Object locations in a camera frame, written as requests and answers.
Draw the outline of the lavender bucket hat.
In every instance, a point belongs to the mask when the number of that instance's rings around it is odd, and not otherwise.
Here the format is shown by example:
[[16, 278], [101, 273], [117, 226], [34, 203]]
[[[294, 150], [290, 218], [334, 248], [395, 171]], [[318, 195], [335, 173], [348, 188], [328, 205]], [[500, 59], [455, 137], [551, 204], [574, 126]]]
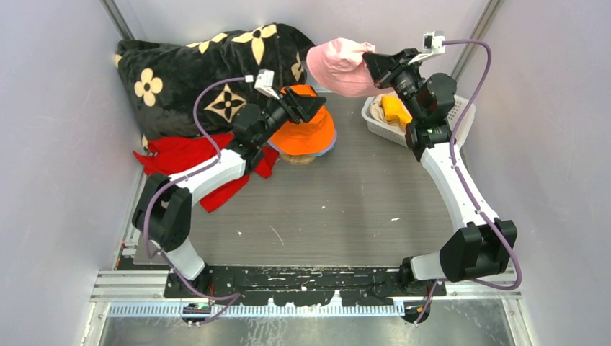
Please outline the lavender bucket hat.
[[333, 149], [336, 131], [324, 133], [275, 133], [268, 144], [275, 150], [291, 156], [321, 156]]

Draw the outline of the yellow bucket hat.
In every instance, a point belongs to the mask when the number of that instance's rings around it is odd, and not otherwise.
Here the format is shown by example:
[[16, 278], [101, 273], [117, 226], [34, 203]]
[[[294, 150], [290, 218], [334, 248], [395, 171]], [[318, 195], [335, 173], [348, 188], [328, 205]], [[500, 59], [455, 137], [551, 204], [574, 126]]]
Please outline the yellow bucket hat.
[[382, 96], [380, 106], [383, 111], [383, 119], [387, 123], [400, 125], [402, 128], [405, 128], [412, 121], [410, 112], [397, 97], [391, 95]]

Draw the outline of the orange bucket hat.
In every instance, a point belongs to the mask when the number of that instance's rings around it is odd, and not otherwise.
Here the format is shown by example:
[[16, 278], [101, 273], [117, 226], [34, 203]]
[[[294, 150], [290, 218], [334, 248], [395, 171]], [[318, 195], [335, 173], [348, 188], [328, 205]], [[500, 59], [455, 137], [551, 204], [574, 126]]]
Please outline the orange bucket hat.
[[317, 115], [309, 123], [292, 123], [286, 122], [277, 132], [295, 132], [295, 133], [317, 133], [317, 132], [332, 132], [336, 131], [334, 126], [334, 120], [331, 113], [323, 106], [317, 113]]

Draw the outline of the pink bucket hat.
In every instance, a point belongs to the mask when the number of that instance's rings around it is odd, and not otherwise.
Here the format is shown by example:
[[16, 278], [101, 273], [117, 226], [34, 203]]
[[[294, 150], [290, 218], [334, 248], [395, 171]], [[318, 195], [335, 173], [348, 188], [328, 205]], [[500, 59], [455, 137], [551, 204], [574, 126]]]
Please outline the pink bucket hat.
[[375, 97], [393, 91], [374, 86], [362, 55], [375, 51], [371, 43], [339, 37], [311, 48], [305, 62], [316, 82], [331, 92], [343, 97]]

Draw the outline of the beige bucket hat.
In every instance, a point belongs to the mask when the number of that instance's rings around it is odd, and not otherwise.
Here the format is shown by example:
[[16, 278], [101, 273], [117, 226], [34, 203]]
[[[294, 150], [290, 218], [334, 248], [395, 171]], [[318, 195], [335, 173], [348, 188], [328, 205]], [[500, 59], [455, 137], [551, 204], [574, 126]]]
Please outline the beige bucket hat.
[[405, 128], [402, 127], [400, 123], [396, 122], [395, 120], [392, 120], [392, 121], [386, 120], [385, 112], [381, 105], [382, 98], [383, 98], [383, 95], [378, 95], [373, 98], [373, 101], [371, 102], [369, 106], [369, 112], [370, 112], [371, 117], [375, 119], [376, 121], [378, 121], [379, 123], [386, 124], [404, 133]]

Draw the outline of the wooden hat stand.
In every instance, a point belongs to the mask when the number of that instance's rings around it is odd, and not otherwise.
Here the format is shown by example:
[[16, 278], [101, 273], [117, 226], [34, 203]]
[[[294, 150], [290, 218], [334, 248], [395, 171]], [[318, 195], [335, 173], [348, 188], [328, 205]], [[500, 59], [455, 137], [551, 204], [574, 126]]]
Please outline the wooden hat stand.
[[305, 165], [310, 164], [316, 159], [316, 156], [311, 155], [289, 155], [286, 153], [280, 153], [280, 158], [292, 165]]

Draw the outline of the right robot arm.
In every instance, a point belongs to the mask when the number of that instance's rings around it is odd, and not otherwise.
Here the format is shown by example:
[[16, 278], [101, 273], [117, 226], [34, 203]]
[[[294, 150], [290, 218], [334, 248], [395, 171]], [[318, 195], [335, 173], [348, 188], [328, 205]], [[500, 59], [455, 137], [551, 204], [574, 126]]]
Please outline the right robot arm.
[[502, 274], [512, 256], [517, 228], [489, 207], [462, 163], [446, 121], [455, 107], [456, 81], [445, 73], [423, 79], [418, 56], [413, 48], [394, 55], [363, 55], [375, 87], [393, 89], [412, 116], [406, 126], [407, 145], [433, 179], [455, 229], [437, 252], [404, 259], [401, 279], [460, 282]]

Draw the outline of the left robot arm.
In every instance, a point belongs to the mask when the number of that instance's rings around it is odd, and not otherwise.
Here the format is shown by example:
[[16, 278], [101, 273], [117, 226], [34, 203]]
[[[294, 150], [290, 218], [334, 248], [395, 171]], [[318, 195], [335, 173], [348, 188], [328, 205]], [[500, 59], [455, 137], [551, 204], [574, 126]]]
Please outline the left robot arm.
[[287, 88], [268, 99], [264, 108], [247, 104], [233, 123], [233, 138], [214, 157], [183, 172], [146, 179], [132, 225], [169, 260], [174, 271], [196, 280], [207, 267], [189, 239], [192, 209], [213, 191], [249, 172], [264, 158], [263, 145], [285, 123], [306, 123], [326, 103], [322, 96]]

